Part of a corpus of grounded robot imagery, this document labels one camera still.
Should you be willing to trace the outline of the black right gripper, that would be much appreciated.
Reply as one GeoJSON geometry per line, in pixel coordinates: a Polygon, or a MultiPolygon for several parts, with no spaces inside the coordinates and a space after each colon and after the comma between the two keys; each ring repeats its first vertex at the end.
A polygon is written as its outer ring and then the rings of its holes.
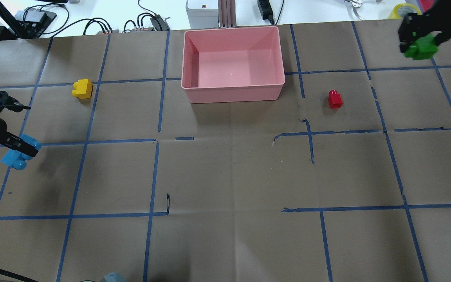
{"type": "Polygon", "coordinates": [[[451,39],[451,0],[435,0],[424,14],[407,14],[399,27],[399,50],[406,53],[417,40],[438,32],[434,44],[440,46],[451,39]]]}

